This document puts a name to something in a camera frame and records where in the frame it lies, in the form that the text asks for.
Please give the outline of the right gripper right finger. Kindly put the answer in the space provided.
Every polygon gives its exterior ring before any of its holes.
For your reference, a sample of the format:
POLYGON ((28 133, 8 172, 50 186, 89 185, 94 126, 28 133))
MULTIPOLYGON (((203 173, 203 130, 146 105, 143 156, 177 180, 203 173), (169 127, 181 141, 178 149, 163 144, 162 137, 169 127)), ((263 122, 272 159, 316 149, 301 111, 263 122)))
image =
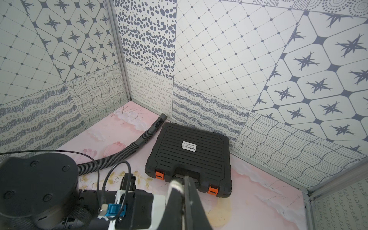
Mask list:
POLYGON ((184 178, 184 229, 213 230, 192 178, 184 178))

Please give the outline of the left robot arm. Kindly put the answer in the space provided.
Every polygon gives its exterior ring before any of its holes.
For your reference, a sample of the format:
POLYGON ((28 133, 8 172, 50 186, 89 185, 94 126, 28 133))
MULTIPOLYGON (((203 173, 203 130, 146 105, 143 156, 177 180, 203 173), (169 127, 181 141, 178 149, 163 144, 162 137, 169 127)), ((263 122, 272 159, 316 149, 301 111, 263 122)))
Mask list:
POLYGON ((2 230, 107 230, 96 190, 79 189, 75 161, 44 153, 1 162, 2 230))

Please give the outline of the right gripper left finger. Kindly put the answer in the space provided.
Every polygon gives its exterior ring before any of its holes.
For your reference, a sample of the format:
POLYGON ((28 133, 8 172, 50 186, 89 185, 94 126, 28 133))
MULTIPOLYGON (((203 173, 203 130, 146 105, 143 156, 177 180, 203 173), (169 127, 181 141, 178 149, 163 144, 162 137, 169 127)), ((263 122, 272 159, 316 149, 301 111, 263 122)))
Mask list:
POLYGON ((163 230, 181 230, 183 224, 183 198, 179 193, 171 194, 162 218, 163 230))

